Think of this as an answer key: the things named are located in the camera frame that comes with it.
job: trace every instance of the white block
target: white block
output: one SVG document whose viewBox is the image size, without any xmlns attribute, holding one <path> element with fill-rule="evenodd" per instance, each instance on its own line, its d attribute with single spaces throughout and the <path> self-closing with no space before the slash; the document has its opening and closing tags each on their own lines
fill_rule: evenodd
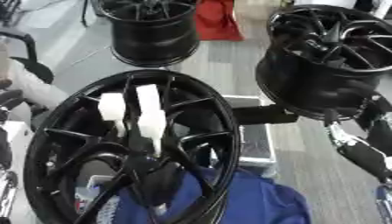
<svg viewBox="0 0 392 224">
<path fill-rule="evenodd" d="M 104 121 L 122 121 L 125 115 L 125 101 L 121 93 L 106 93 L 101 95 L 98 103 Z"/>
</svg>

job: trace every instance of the glossy black surface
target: glossy black surface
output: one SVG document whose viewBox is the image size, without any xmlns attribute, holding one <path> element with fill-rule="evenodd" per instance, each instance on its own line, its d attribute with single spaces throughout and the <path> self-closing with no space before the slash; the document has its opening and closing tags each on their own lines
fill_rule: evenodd
<svg viewBox="0 0 392 224">
<path fill-rule="evenodd" d="M 337 108 L 341 118 L 361 112 L 364 98 L 347 85 L 373 88 L 392 70 L 392 27 L 367 13 L 305 5 L 280 10 L 268 23 L 271 45 L 256 69 L 273 101 L 314 119 Z"/>
<path fill-rule="evenodd" d="M 157 85 L 168 121 L 160 157 L 153 156 L 151 141 L 143 138 L 137 127 L 140 109 L 136 87 L 147 84 Z M 123 137 L 117 137 L 114 124 L 104 122 L 99 115 L 97 103 L 105 92 L 123 93 L 127 102 L 124 118 L 127 134 Z M 190 120 L 197 120 L 199 125 L 186 122 Z M 185 126 L 189 131 L 181 134 L 175 125 Z M 215 151 L 218 156 L 219 163 L 213 167 L 216 176 L 212 179 L 201 174 L 195 159 L 202 151 Z M 127 189 L 145 207 L 150 223 L 162 223 L 153 207 L 170 203 L 182 174 L 188 172 L 199 182 L 201 195 L 165 223 L 214 223 L 224 212 L 224 197 L 239 151 L 238 127 L 231 108 L 206 84 L 163 70 L 120 73 L 71 96 L 41 125 L 25 160 L 25 190 L 44 223 L 94 223 L 101 207 L 120 189 Z M 91 206 L 77 214 L 75 177 L 85 163 L 93 160 L 106 163 L 115 176 Z M 156 195 L 165 197 L 157 199 Z"/>
<path fill-rule="evenodd" d="M 192 55 L 198 45 L 196 0 L 103 0 L 112 24 L 112 52 L 139 67 L 163 67 Z"/>
</svg>

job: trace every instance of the robotic arm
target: robotic arm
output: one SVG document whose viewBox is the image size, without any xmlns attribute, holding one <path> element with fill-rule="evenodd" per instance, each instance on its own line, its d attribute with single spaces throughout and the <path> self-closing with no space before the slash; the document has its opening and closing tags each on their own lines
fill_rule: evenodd
<svg viewBox="0 0 392 224">
<path fill-rule="evenodd" d="M 346 133 L 336 109 L 325 112 L 325 127 L 332 144 L 344 158 L 378 178 L 377 206 L 384 223 L 392 223 L 392 105 L 363 83 L 352 82 L 367 107 L 356 122 L 367 132 L 363 139 Z"/>
</svg>

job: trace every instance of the rim lip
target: rim lip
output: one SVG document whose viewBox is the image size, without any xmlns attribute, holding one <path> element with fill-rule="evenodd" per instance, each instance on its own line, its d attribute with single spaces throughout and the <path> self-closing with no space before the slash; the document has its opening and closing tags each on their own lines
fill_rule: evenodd
<svg viewBox="0 0 392 224">
<path fill-rule="evenodd" d="M 134 67 L 154 68 L 154 67 L 168 67 L 168 66 L 176 65 L 179 62 L 186 60 L 187 58 L 194 55 L 196 53 L 196 51 L 198 50 L 199 46 L 200 46 L 200 41 L 198 40 L 197 43 L 195 45 L 193 45 L 193 47 L 188 52 L 186 52 L 186 54 L 184 54 L 185 56 L 179 56 L 179 57 L 176 57 L 173 59 L 165 59 L 165 60 L 162 59 L 159 62 L 152 61 L 152 62 L 142 62 L 142 63 L 138 63 L 137 59 L 132 60 L 132 59 L 127 59 L 127 58 L 123 57 L 113 46 L 110 47 L 110 51 L 118 60 L 120 60 L 124 64 L 132 65 Z"/>
<path fill-rule="evenodd" d="M 392 37 L 392 25 L 386 23 L 385 21 L 383 21 L 382 19 L 379 19 L 378 17 L 374 17 L 370 14 L 367 14 L 366 12 L 363 11 L 359 11 L 359 10 L 351 10 L 351 9 L 347 9 L 347 8 L 343 8 L 343 7 L 339 7 L 339 6 L 332 6 L 332 5 L 324 5 L 324 4 L 303 4 L 303 5 L 297 5 L 297 6 L 293 6 L 290 8 L 286 8 L 286 9 L 281 9 L 281 10 L 277 10 L 276 12 L 274 12 L 272 14 L 272 16 L 269 17 L 268 21 L 267 21 L 267 33 L 269 35 L 269 40 L 271 41 L 271 45 L 269 48 L 273 47 L 278 47 L 280 49 L 282 49 L 285 53 L 289 54 L 292 57 L 296 57 L 298 59 L 302 59 L 307 61 L 308 63 L 310 63 L 312 66 L 318 66 L 318 67 L 322 67 L 323 69 L 328 69 L 332 72 L 334 72 L 336 76 L 340 76 L 340 77 L 349 77 L 349 78 L 353 78 L 353 77 L 368 77 L 368 76 L 374 76 L 374 75 L 382 75 L 382 73 L 385 73 L 387 71 L 392 70 L 392 65 L 390 66 L 385 66 L 383 68 L 369 68 L 369 69 L 347 69 L 347 68 L 336 68 L 336 67 L 331 67 L 331 66 L 327 66 L 325 64 L 321 64 L 321 63 L 317 63 L 314 61 L 310 61 L 308 59 L 305 59 L 303 57 L 300 57 L 298 55 L 296 55 L 295 53 L 293 53 L 292 51 L 288 51 L 287 49 L 285 49 L 285 47 L 281 47 L 280 45 L 276 45 L 274 44 L 274 37 L 273 37 L 273 32 L 272 32 L 272 25 L 274 23 L 274 20 L 276 19 L 276 17 L 278 17 L 281 14 L 285 14 L 288 12 L 295 12 L 298 10 L 306 10 L 306 9 L 314 9 L 314 10 L 321 10 L 321 11 L 342 11 L 342 12 L 351 12 L 353 15 L 358 15 L 358 16 L 363 16 L 363 17 L 368 17 L 368 19 L 372 19 L 372 20 L 376 20 L 379 21 L 381 23 L 384 23 L 386 26 L 388 26 L 391 29 L 391 37 Z"/>
<path fill-rule="evenodd" d="M 291 111 L 292 113 L 294 113 L 298 116 L 304 116 L 304 117 L 308 117 L 308 118 L 311 118 L 314 120 L 324 121 L 325 115 L 323 113 L 311 111 L 309 109 L 301 109 L 301 108 L 295 107 L 292 104 L 289 104 L 288 102 L 283 101 L 282 98 L 278 97 L 276 94 L 274 94 L 272 91 L 270 91 L 270 89 L 267 87 L 267 85 L 265 85 L 265 82 L 263 80 L 263 76 L 259 75 L 259 71 L 263 70 L 262 67 L 265 67 L 265 65 L 263 63 L 266 63 L 266 62 L 261 61 L 257 65 L 255 79 L 256 79 L 256 82 L 257 82 L 257 85 L 259 86 L 259 88 L 270 100 L 272 100 L 273 102 L 275 102 L 279 105 L 283 105 L 285 109 Z M 358 111 L 357 114 L 352 115 L 352 116 L 339 115 L 339 120 L 340 121 L 348 121 L 348 120 L 355 118 L 360 113 L 361 113 L 361 111 Z"/>
<path fill-rule="evenodd" d="M 143 20 L 136 21 L 135 19 L 129 19 L 129 18 L 123 19 L 123 18 L 116 17 L 112 13 L 109 13 L 105 10 L 105 8 L 103 7 L 103 0 L 98 0 L 97 6 L 98 6 L 98 10 L 100 10 L 105 17 L 107 17 L 113 21 L 116 21 L 116 22 L 124 22 L 124 23 L 130 23 L 130 24 L 154 24 L 154 23 L 159 24 L 159 23 L 170 22 L 170 21 L 174 21 L 174 20 L 180 20 L 182 17 L 186 17 L 189 14 L 193 14 L 196 11 L 196 6 L 201 1 L 202 0 L 195 0 L 194 6 L 192 8 L 190 8 L 189 10 L 187 10 L 184 13 L 179 14 L 175 17 L 169 17 L 169 18 L 164 18 L 164 19 L 159 19 L 159 20 L 151 20 L 151 21 L 143 21 Z"/>
<path fill-rule="evenodd" d="M 34 175 L 39 173 L 39 169 L 37 167 L 38 164 L 36 163 L 37 159 L 36 158 L 33 159 L 32 156 L 36 156 L 38 148 L 42 147 L 42 144 L 46 141 L 46 136 L 43 133 L 45 128 L 51 124 L 56 123 L 60 119 L 60 116 L 62 116 L 65 111 L 70 109 L 78 101 L 79 96 L 91 94 L 109 84 L 113 84 L 124 79 L 126 80 L 126 77 L 128 77 L 129 75 L 143 75 L 144 73 L 147 74 L 155 73 L 156 75 L 162 75 L 159 73 L 166 73 L 175 76 L 182 76 L 182 77 L 186 77 L 187 79 L 190 79 L 190 81 L 193 81 L 195 84 L 201 85 L 203 88 L 208 89 L 209 94 L 211 94 L 211 96 L 213 96 L 217 100 L 218 102 L 217 105 L 222 109 L 221 112 L 225 116 L 225 120 L 229 122 L 228 125 L 230 125 L 229 127 L 231 129 L 230 131 L 233 132 L 232 145 L 234 147 L 233 149 L 230 149 L 232 150 L 232 154 L 228 161 L 228 168 L 225 173 L 221 174 L 222 181 L 220 185 L 216 186 L 217 190 L 214 192 L 214 196 L 208 199 L 204 199 L 202 202 L 200 202 L 200 205 L 196 206 L 196 208 L 198 209 L 197 210 L 195 209 L 195 212 L 187 213 L 187 209 L 195 204 L 195 202 L 197 201 L 196 199 L 182 213 L 172 216 L 177 219 L 173 221 L 169 219 L 169 221 L 171 221 L 169 223 L 173 223 L 173 224 L 192 223 L 193 221 L 196 221 L 199 217 L 201 217 L 203 214 L 208 213 L 217 204 L 219 204 L 221 202 L 222 197 L 226 195 L 226 190 L 228 189 L 228 185 L 231 183 L 231 180 L 234 177 L 235 169 L 238 165 L 238 160 L 240 156 L 240 134 L 238 130 L 238 124 L 235 120 L 235 117 L 232 113 L 229 104 L 212 87 L 186 74 L 165 71 L 165 70 L 157 70 L 157 69 L 127 71 L 123 73 L 117 73 L 107 78 L 98 80 L 84 87 L 82 90 L 76 92 L 75 94 L 71 95 L 68 99 L 66 99 L 63 103 L 61 103 L 37 129 L 36 134 L 34 138 L 31 140 L 31 143 L 28 147 L 26 153 L 26 159 L 24 162 L 24 189 L 25 189 L 27 199 L 33 211 L 42 221 L 51 224 L 68 224 L 67 220 L 63 220 L 61 217 L 59 217 L 56 214 L 56 213 L 60 213 L 65 215 L 57 207 L 50 208 L 50 209 L 54 209 L 53 211 L 55 213 L 47 211 L 49 208 L 46 207 L 45 205 L 46 203 L 43 202 L 48 201 L 47 198 L 48 196 L 44 196 L 42 195 L 42 193 L 37 191 L 37 187 L 39 187 L 39 183 L 41 182 L 41 180 L 36 178 L 37 175 Z"/>
</svg>

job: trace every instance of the white cloth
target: white cloth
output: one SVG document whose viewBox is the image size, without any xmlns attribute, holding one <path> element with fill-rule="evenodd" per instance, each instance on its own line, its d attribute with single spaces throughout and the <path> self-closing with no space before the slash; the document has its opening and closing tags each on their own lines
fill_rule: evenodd
<svg viewBox="0 0 392 224">
<path fill-rule="evenodd" d="M 10 70 L 7 78 L 12 81 L 10 89 L 21 89 L 24 98 L 48 109 L 55 109 L 68 97 L 64 91 L 44 83 L 35 74 L 27 71 L 20 62 L 13 59 L 9 61 Z"/>
</svg>

